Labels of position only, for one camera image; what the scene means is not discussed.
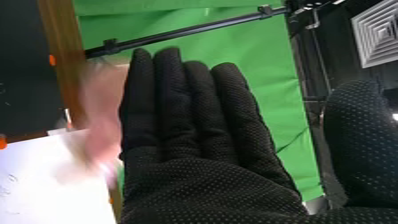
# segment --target black fabric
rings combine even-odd
[[[208,71],[201,62],[181,62],[179,51],[172,48],[153,60],[147,52],[135,50],[130,67],[121,105],[126,172],[121,223],[398,223],[398,188],[391,188],[396,169],[368,173],[384,175],[387,172],[384,177],[391,183],[378,188],[371,188],[377,185],[370,186],[366,181],[354,181],[357,192],[348,193],[354,201],[345,209],[307,215],[236,66],[222,64]],[[330,97],[325,124],[343,119],[345,107],[336,109],[334,104],[341,100],[338,92]],[[373,98],[348,92],[350,97],[380,100],[373,89],[364,90]],[[343,132],[339,127],[345,124],[330,127],[325,132],[343,141],[348,130]],[[350,189],[350,178],[357,172],[366,175],[371,169],[362,170],[362,164],[377,169],[396,163],[384,165],[382,159],[366,158],[377,156],[377,151],[384,152],[377,144],[366,146],[373,147],[373,154],[359,148],[352,150],[350,143],[330,146],[339,147],[334,163]],[[387,154],[393,156],[396,148],[387,150],[393,150]],[[371,193],[370,200],[366,197],[357,199],[362,189],[371,189],[362,193]],[[382,195],[378,208],[368,203],[377,192]]]

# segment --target white paper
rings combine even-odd
[[[0,150],[2,224],[115,223],[105,179],[91,177],[67,184],[57,180],[71,164],[62,138],[12,143]]]

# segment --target orange sticker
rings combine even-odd
[[[50,60],[50,65],[55,66],[57,65],[57,60],[55,60],[55,56],[51,54],[48,56],[48,60]]]
[[[0,134],[0,150],[7,148],[7,139],[5,135]]]

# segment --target blurred hand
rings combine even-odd
[[[85,154],[94,168],[112,167],[121,153],[119,104],[128,67],[94,64],[82,85],[87,113]]]

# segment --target black panel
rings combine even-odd
[[[0,133],[53,129],[62,117],[55,71],[34,0],[0,1]]]

